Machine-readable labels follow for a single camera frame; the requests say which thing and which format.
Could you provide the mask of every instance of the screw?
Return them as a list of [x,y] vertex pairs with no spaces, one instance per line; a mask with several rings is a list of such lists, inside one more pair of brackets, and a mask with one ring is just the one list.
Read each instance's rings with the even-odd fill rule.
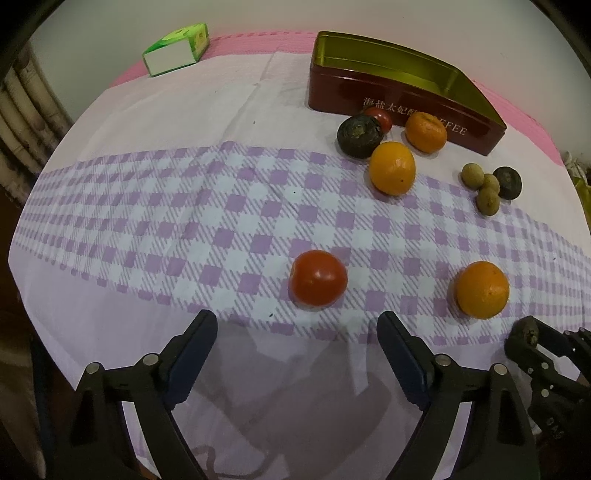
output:
[[100,363],[92,362],[91,364],[88,364],[86,366],[86,373],[90,374],[90,375],[95,374],[99,371],[99,368],[100,368]]
[[441,367],[449,367],[452,364],[452,359],[447,355],[441,354],[435,357],[435,363]]
[[155,353],[149,353],[144,357],[142,362],[144,363],[144,365],[148,365],[148,367],[151,367],[152,365],[157,364],[158,360],[158,355],[156,355]]
[[499,375],[505,375],[507,373],[507,367],[503,364],[495,364],[494,370]]

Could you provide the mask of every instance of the green and white box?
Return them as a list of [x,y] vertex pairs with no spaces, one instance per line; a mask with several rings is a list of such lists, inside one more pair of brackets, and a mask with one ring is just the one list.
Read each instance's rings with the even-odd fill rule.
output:
[[155,77],[197,63],[208,46],[207,25],[198,23],[169,33],[142,56],[150,76]]

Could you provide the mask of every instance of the curtain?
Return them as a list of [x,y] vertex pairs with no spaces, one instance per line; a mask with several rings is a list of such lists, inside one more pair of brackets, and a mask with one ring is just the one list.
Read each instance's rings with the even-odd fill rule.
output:
[[0,85],[0,187],[21,207],[71,125],[26,45]]

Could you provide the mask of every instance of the white wall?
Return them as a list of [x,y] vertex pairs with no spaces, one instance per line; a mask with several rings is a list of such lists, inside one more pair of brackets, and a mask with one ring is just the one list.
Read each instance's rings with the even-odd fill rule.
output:
[[76,119],[155,40],[193,22],[212,36],[336,30],[423,51],[461,68],[591,162],[591,79],[529,0],[66,0],[33,49]]

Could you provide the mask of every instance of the pink tablecloth edge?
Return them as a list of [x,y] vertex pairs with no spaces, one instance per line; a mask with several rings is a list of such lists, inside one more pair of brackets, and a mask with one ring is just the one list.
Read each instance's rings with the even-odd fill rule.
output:
[[[307,31],[269,31],[224,35],[211,39],[210,46],[202,59],[206,60],[221,55],[265,54],[276,51],[285,53],[311,53],[315,39],[316,33]],[[144,62],[140,60],[119,76],[109,88],[130,82],[147,74],[148,70]],[[528,137],[554,163],[563,165],[560,153],[544,127],[513,105],[509,100],[488,89],[480,82],[474,81],[474,83],[495,107],[505,123]]]

